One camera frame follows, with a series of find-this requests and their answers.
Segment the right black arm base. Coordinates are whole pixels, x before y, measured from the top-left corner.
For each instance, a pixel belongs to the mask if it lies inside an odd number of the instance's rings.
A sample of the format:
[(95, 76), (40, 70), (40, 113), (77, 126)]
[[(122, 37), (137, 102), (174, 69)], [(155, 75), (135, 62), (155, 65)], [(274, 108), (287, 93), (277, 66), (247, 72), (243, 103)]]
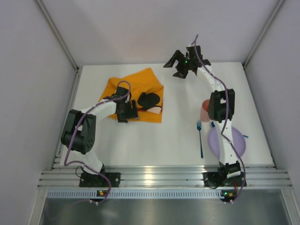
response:
[(212, 189), (218, 187), (234, 187), (237, 185), (241, 187), (244, 182), (244, 172), (239, 176), (232, 178), (222, 178), (218, 172), (205, 172), (203, 175), (204, 186)]

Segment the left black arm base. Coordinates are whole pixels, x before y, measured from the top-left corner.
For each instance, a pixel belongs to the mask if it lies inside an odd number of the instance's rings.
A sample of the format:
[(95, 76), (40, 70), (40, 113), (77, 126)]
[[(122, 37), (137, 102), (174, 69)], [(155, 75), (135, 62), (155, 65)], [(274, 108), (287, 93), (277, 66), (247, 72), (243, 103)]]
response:
[[(110, 181), (113, 188), (117, 188), (120, 185), (121, 173), (119, 172), (107, 172), (106, 178)], [(83, 172), (80, 176), (79, 187), (81, 188), (107, 188), (108, 182), (101, 176)]]

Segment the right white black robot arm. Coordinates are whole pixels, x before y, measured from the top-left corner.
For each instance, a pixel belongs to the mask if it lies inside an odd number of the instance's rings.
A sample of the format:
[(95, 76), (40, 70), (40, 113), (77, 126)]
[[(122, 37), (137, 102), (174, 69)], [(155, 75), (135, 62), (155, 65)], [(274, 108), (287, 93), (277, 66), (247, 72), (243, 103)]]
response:
[(212, 71), (209, 60), (204, 60), (201, 47), (188, 46), (187, 52), (176, 50), (164, 68), (176, 64), (174, 77), (185, 79), (192, 71), (211, 91), (208, 116), (214, 121), (220, 148), (218, 172), (223, 179), (241, 175), (239, 158), (233, 143), (232, 118), (235, 110), (235, 91), (228, 89), (225, 83)]

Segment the pink plastic cup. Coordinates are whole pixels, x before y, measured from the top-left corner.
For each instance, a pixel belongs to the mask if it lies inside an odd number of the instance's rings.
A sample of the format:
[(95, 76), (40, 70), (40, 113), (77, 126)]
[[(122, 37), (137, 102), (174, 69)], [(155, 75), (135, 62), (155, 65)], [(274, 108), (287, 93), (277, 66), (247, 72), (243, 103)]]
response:
[(208, 114), (208, 106), (209, 106), (209, 99), (206, 99), (203, 101), (201, 110), (200, 110), (200, 121), (201, 122), (209, 122), (210, 117)]

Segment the orange Mickey Mouse cloth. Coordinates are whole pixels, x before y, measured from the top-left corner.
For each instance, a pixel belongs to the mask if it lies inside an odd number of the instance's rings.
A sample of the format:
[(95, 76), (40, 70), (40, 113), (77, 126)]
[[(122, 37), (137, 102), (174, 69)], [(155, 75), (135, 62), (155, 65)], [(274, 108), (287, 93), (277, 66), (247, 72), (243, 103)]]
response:
[(129, 99), (135, 101), (138, 112), (133, 121), (161, 123), (164, 86), (150, 67), (123, 78), (109, 78), (100, 100), (112, 96), (117, 85), (126, 91), (131, 88)]

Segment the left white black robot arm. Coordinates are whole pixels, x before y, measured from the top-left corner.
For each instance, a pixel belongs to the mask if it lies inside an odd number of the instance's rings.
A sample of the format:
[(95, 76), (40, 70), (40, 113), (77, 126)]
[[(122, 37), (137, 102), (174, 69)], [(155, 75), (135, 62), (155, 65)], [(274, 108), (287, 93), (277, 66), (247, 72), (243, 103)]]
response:
[(96, 175), (105, 175), (105, 166), (96, 155), (97, 122), (115, 115), (119, 123), (137, 119), (136, 101), (131, 99), (131, 88), (118, 86), (115, 93), (106, 96), (95, 105), (83, 109), (72, 109), (61, 134), (60, 141), (67, 147), (64, 166), (79, 165), (83, 171)]

